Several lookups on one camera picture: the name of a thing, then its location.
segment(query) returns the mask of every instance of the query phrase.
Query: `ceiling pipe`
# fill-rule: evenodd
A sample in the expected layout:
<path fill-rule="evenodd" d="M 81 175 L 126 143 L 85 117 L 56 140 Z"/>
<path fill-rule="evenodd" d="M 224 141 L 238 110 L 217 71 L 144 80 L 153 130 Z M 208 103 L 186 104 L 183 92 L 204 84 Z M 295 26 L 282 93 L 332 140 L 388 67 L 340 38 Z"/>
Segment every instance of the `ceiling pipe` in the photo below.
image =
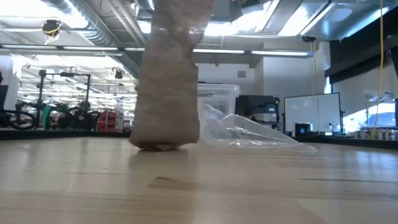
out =
<path fill-rule="evenodd" d="M 104 22 L 98 15 L 82 0 L 41 0 L 48 6 L 63 12 L 65 15 L 72 16 L 75 13 L 80 13 L 88 21 L 89 30 L 96 32 L 80 33 L 85 39 L 90 41 L 93 45 L 98 47 L 120 47 L 122 43 L 114 36 L 114 34 L 106 27 Z M 139 65 L 133 59 L 123 54 L 122 56 L 111 57 L 122 63 L 126 70 L 134 77 L 138 78 Z"/>
<path fill-rule="evenodd" d="M 142 42 L 141 46 L 144 46 L 145 42 L 146 42 L 146 38 L 145 38 L 144 34 L 142 33 L 141 28 L 138 25 L 138 22 L 135 19 L 133 19 L 134 16 L 131 14 L 130 11 L 126 10 L 126 8 L 124 7 L 124 4 L 121 2 L 121 0 L 113 0 L 113 1 L 116 3 L 116 6 L 120 9 L 120 11 L 126 17 L 130 26 L 134 29 L 135 33 L 140 38 L 140 40 Z"/>
<path fill-rule="evenodd" d="M 138 43 L 139 46 L 143 46 L 144 43 L 142 42 L 142 40 L 139 38 L 138 34 L 136 32 L 133 31 L 133 29 L 131 28 L 131 26 L 129 26 L 129 24 L 127 24 L 127 22 L 123 19 L 122 15 L 120 14 L 120 12 L 118 11 L 118 9 L 116 9 L 115 5 L 112 3 L 111 0 L 107 0 L 106 3 L 108 4 L 108 6 L 111 8 L 111 10 L 113 11 L 113 13 L 116 15 L 116 17 L 119 19 L 120 23 L 123 25 L 123 27 L 129 32 L 129 34 L 131 35 L 131 37 L 134 39 L 134 41 L 136 41 L 136 43 Z"/>

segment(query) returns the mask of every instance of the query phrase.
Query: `wooden tabletop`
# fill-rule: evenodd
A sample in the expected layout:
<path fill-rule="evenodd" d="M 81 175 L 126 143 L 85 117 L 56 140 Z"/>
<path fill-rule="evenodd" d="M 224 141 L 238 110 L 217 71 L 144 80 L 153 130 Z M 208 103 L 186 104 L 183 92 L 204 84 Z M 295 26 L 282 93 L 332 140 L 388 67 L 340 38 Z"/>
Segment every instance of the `wooden tabletop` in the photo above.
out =
<path fill-rule="evenodd" d="M 0 142 L 0 223 L 398 223 L 398 151 Z"/>

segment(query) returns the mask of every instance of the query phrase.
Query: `wrapped object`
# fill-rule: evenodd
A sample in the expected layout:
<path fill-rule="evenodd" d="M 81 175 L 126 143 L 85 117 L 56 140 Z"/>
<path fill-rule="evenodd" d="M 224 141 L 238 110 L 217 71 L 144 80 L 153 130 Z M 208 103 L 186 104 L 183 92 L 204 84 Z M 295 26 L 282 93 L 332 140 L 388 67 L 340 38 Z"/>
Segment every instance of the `wrapped object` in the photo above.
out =
<path fill-rule="evenodd" d="M 130 142 L 168 150 L 199 140 L 198 68 L 192 51 L 202 40 L 213 0 L 157 0 L 139 77 Z"/>
<path fill-rule="evenodd" d="M 205 103 L 199 105 L 199 110 L 200 139 L 207 145 L 217 148 L 289 148 L 301 152 L 316 152 L 314 147 L 299 143 L 245 117 L 225 115 Z"/>

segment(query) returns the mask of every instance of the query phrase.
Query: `ceiling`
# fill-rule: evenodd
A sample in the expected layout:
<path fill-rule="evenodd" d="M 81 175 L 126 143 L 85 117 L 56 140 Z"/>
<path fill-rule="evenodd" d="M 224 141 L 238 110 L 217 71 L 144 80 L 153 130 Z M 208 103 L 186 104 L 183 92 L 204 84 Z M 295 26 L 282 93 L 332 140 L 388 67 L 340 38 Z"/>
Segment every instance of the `ceiling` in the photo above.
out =
<path fill-rule="evenodd" d="M 150 0 L 12 0 L 0 7 L 0 43 L 23 45 L 62 45 L 92 47 L 145 47 L 150 35 Z M 382 13 L 398 5 L 398 0 L 384 0 Z M 379 0 L 215 0 L 214 12 L 199 49 L 273 50 L 309 52 L 311 46 L 303 35 L 318 41 L 341 40 L 354 34 L 380 16 Z M 62 23 L 53 42 L 42 32 L 47 19 Z M 21 97 L 35 97 L 41 68 L 91 73 L 98 96 L 95 107 L 113 105 L 123 94 L 136 94 L 134 77 L 139 73 L 142 52 L 110 54 L 98 51 L 38 51 L 29 46 L 0 50 L 14 54 L 24 66 Z M 247 54 L 198 54 L 196 63 L 246 63 L 254 66 L 263 56 Z M 123 71 L 123 79 L 115 80 L 113 70 Z M 81 97 L 73 81 L 46 77 L 45 92 L 65 92 L 65 100 Z M 105 93 L 119 94 L 108 98 Z M 54 95 L 45 94 L 46 100 Z"/>

